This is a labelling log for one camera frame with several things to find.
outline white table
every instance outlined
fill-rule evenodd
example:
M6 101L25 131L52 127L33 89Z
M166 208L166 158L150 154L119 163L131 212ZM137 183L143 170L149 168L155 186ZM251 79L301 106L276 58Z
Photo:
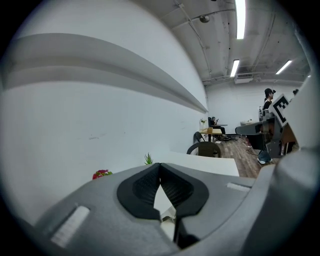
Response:
M177 152L167 152L163 155L153 157L154 163L168 163L179 166L222 175L239 176L236 162L233 158L215 158L193 154L183 154ZM154 208L163 215L170 207L171 202L167 198L163 188L160 186L155 195ZM173 238L175 225L168 221L162 222L161 227L164 232Z

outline fluorescent tube light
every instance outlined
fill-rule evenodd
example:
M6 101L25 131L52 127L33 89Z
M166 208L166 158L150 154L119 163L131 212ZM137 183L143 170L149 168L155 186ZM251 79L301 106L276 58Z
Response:
M277 73L275 73L275 74L276 74L276 75L279 75L282 71L284 71L284 69L285 69L286 67L288 67L288 66L291 64L291 62L292 62L292 60L288 60L288 61L286 62L286 64L284 64L283 67L280 68L280 70L279 70Z
M233 61L233 67L232 67L232 71L231 71L231 74L230 74L231 78L233 78L236 75L236 72L237 72L237 69L238 69L238 66L239 66L239 62L240 62L240 60L238 60L238 59L235 59Z
M246 0L235 0L236 39L244 39L246 26Z

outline floor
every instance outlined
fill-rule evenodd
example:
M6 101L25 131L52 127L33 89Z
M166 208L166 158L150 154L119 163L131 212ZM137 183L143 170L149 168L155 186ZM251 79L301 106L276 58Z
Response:
M221 148L223 158L233 158L235 160L236 166L240 177L256 178L263 166L277 164L278 159L273 159L272 163L266 163L264 165L257 161L258 156L253 154L258 154L254 150L248 150L247 144L244 137L236 137L238 140L229 140L227 142L219 144Z

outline ceiling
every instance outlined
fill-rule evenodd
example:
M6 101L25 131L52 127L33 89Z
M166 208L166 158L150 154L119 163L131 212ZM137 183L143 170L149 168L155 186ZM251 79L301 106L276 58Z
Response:
M236 39L234 0L134 0L162 20L192 59L205 86L231 80L233 61L237 74L253 73L257 82L302 83L310 72L293 20L272 0L245 0L244 39ZM200 15L209 14L202 23ZM292 63L281 74L276 72Z

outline green plant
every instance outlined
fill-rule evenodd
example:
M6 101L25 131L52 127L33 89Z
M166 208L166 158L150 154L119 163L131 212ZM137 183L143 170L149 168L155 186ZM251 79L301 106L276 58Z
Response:
M151 165L154 161L151 158L151 155L148 153L148 155L144 155L144 159L145 159L145 164L146 165Z

